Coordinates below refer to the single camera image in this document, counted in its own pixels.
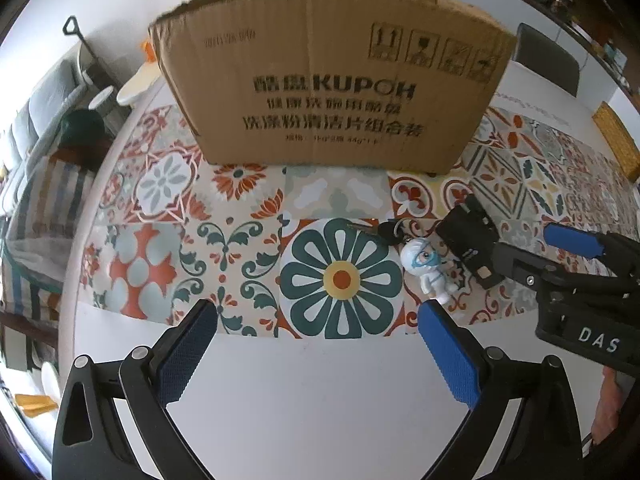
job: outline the cushion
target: cushion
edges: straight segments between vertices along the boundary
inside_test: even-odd
[[[53,146],[60,140],[60,136],[58,135],[60,130],[60,119],[62,119],[69,110],[78,105],[82,96],[86,93],[86,90],[87,86],[83,83],[71,92],[71,94],[69,94],[65,99],[65,102],[62,103],[58,113],[49,123],[47,129],[43,133],[40,133],[40,139],[36,142],[35,146],[31,150],[31,155],[27,159],[27,177],[30,177],[33,174],[34,168],[43,156],[54,151]]]
[[[22,162],[18,146],[16,146],[15,143],[12,127],[9,127],[9,129],[0,136],[0,156],[2,156],[2,161],[9,171],[16,168]]]
[[[29,99],[29,113],[38,136],[46,131],[67,96],[76,88],[71,63],[62,62],[40,83]]]
[[[7,181],[0,192],[0,214],[10,216],[15,209],[16,195],[19,193],[20,187],[24,191],[26,180],[24,177],[25,164],[22,163],[15,170],[13,170],[7,177]]]
[[[23,160],[27,158],[27,150],[30,150],[33,145],[38,142],[38,134],[33,127],[31,117],[29,115],[29,102],[27,101],[22,110],[18,112],[18,115],[14,119],[12,125],[14,131],[15,144],[18,147],[20,158]]]

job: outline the blue gripper pad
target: blue gripper pad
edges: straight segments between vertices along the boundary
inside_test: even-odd
[[[579,256],[592,259],[602,256],[604,247],[591,233],[560,224],[548,224],[543,231],[545,242]]]
[[[207,304],[199,308],[196,316],[185,317],[175,328],[181,328],[187,323],[181,336],[173,344],[170,354],[158,367],[156,381],[156,396],[161,406],[169,402],[180,400],[204,352],[209,347],[211,339],[218,327],[218,313],[216,307]]]
[[[436,309],[447,319],[437,314]],[[437,301],[425,301],[418,308],[418,332],[454,398],[472,410],[480,397],[478,370],[457,340],[454,334],[457,328]]]

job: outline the gray chair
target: gray chair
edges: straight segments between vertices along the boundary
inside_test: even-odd
[[[518,26],[518,42],[511,59],[576,96],[580,81],[578,62],[555,41],[526,23]]]

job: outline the figurine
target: figurine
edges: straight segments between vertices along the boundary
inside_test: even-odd
[[[458,290],[458,286],[440,272],[442,259],[427,238],[409,240],[400,252],[400,261],[409,274],[420,278],[422,291],[439,304],[449,303],[450,294]]]

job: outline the patterned tablecloth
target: patterned tablecloth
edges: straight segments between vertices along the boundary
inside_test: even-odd
[[[504,241],[575,272],[593,260],[545,244],[559,221],[638,239],[629,182],[615,161],[567,134],[489,108],[446,176],[363,168],[212,166],[176,105],[147,109],[113,168],[85,244],[78,300],[177,324],[210,298],[218,329],[238,335],[360,338],[416,332],[418,281],[388,248],[346,220],[413,218],[460,286],[459,324],[536,308],[505,280],[482,289],[434,227],[474,192]]]

